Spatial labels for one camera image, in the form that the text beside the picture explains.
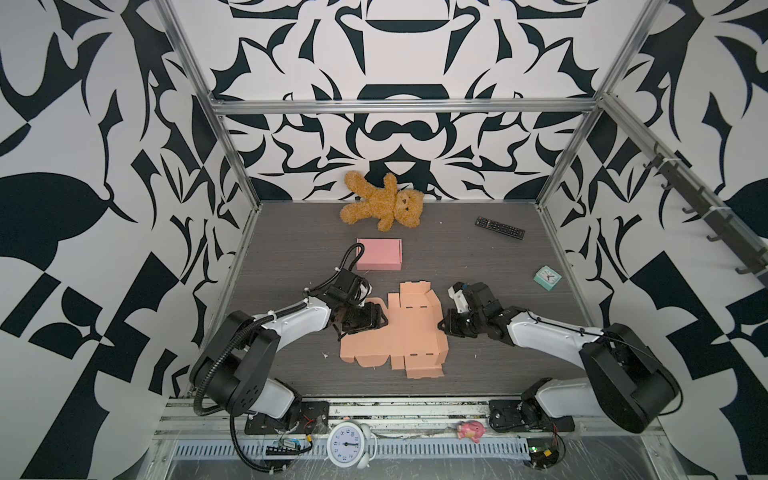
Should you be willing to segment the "peach cardboard box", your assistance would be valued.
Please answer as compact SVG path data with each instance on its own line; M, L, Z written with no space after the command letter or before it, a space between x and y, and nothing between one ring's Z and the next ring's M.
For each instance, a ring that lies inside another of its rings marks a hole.
M343 338L340 359L364 368L389 363L409 379L441 377L449 344L446 334L438 329L442 308L431 283L402 282L397 293L368 302L382 308L388 324Z

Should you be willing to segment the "pink cardboard box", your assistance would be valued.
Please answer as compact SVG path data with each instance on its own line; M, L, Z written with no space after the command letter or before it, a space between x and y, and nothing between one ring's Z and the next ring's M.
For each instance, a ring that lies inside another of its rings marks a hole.
M361 271L400 271L403 262L401 239L359 238L364 253L355 268Z

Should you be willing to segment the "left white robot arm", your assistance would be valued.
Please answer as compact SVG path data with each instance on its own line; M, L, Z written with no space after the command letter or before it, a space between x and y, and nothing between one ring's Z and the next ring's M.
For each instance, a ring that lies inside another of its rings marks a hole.
M362 243L351 245L331 277L306 288L303 298L292 305L260 315L228 314L192 367L194 414L226 413L235 453L251 470L277 474L288 465L250 458L238 441L236 419L263 414L288 430L300 421L302 396L269 376L279 350L328 327L342 340L388 325L383 308L367 300L370 283L353 272L364 253Z

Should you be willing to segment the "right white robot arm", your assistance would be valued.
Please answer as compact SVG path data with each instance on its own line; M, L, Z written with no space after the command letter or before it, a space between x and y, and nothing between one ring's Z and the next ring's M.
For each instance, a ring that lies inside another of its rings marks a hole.
M546 353L581 368L581 379L545 377L517 401L490 403L497 432L571 432L575 418L607 418L641 433L682 391L672 373L628 326L584 327L505 307L484 283L458 282L448 290L454 305L438 327L448 336L481 334L512 347Z

